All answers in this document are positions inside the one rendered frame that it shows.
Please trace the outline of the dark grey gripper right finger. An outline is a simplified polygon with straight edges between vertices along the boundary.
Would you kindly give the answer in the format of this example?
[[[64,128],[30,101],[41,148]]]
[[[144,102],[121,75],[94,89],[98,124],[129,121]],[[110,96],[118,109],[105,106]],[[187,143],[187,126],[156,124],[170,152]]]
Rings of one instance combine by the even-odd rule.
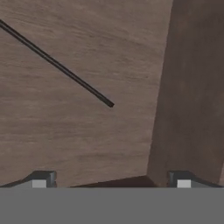
[[[172,188],[222,188],[222,185],[198,178],[190,171],[169,171],[168,186]]]

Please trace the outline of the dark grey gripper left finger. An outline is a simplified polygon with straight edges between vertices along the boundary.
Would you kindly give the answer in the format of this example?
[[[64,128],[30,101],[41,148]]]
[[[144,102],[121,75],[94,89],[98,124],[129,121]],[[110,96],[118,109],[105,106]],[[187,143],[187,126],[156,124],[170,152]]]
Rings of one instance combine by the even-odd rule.
[[[27,187],[27,188],[53,188],[57,186],[56,171],[33,171],[25,178],[0,185],[0,188]]]

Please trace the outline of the black ladle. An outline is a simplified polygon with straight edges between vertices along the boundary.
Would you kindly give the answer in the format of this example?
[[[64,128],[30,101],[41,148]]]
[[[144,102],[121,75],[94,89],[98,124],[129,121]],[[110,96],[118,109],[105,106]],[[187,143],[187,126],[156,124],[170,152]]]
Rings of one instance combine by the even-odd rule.
[[[7,33],[9,33],[12,37],[14,37],[17,41],[19,41],[20,43],[28,47],[30,50],[35,52],[42,59],[46,60],[48,63],[50,63],[57,69],[59,69],[67,77],[77,82],[79,85],[85,88],[88,92],[90,92],[100,101],[105,103],[108,107],[113,108],[115,106],[115,104],[109,98],[107,98],[105,95],[100,93],[97,89],[89,85],[87,82],[85,82],[82,78],[80,78],[78,75],[73,73],[71,70],[63,66],[61,63],[59,63],[55,58],[50,56],[48,53],[40,49],[37,45],[32,43],[28,38],[26,38],[25,36],[20,34],[18,31],[16,31],[14,28],[6,24],[2,19],[0,19],[0,28],[6,31]]]

